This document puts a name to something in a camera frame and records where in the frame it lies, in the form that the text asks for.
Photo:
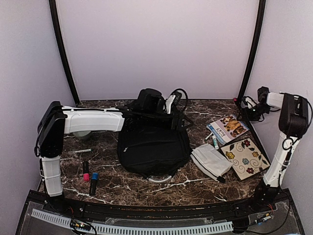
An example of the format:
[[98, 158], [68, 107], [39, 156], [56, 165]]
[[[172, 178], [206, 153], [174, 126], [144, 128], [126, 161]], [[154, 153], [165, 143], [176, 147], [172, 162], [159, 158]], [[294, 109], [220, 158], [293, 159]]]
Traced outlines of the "white fabric pouch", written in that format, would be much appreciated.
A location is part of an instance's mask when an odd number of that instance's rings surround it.
[[233, 166], [233, 163], [208, 143], [193, 149], [190, 157], [205, 175], [222, 184], [226, 182], [223, 175]]

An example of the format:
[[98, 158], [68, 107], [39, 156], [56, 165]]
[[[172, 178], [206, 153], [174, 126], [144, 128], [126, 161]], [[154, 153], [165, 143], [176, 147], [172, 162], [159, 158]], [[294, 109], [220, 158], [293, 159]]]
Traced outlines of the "dog picture book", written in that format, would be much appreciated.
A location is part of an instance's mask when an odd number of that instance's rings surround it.
[[237, 120], [235, 115], [225, 116], [208, 124], [206, 128], [215, 135], [222, 145], [231, 142], [249, 130], [242, 121]]

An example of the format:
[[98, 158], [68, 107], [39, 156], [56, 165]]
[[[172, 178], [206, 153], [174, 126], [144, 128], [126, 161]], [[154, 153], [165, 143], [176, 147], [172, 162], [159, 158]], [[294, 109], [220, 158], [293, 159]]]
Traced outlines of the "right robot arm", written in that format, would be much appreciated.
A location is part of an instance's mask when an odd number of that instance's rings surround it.
[[272, 163], [256, 187], [250, 200], [250, 209], [261, 212], [281, 192], [281, 184], [290, 161], [302, 137], [313, 120], [313, 108], [309, 101], [296, 94], [273, 93], [268, 87], [258, 89], [258, 101], [240, 91], [236, 104], [245, 121], [260, 121], [264, 114], [279, 111], [279, 142]]

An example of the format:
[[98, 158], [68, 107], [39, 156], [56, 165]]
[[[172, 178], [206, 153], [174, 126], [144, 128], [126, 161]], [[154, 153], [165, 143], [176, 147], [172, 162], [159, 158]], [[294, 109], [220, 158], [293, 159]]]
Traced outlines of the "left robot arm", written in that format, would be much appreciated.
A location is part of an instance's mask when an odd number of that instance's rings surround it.
[[111, 108], [83, 108], [52, 102], [42, 117], [34, 147], [50, 206], [66, 213], [69, 203], [61, 195], [61, 155], [66, 136], [85, 141], [94, 133], [118, 134], [117, 156], [131, 173], [153, 182], [171, 179], [189, 159], [189, 138], [184, 115], [188, 95], [178, 88], [163, 97], [158, 90], [142, 89], [137, 99]]

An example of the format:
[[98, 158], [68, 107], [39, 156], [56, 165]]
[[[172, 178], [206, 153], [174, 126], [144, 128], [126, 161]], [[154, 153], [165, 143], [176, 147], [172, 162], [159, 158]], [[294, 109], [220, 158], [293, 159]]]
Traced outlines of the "black backpack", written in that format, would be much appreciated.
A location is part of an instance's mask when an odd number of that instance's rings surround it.
[[131, 173], [174, 176], [190, 159], [192, 149], [185, 127], [178, 130], [141, 125], [118, 134], [120, 164]]

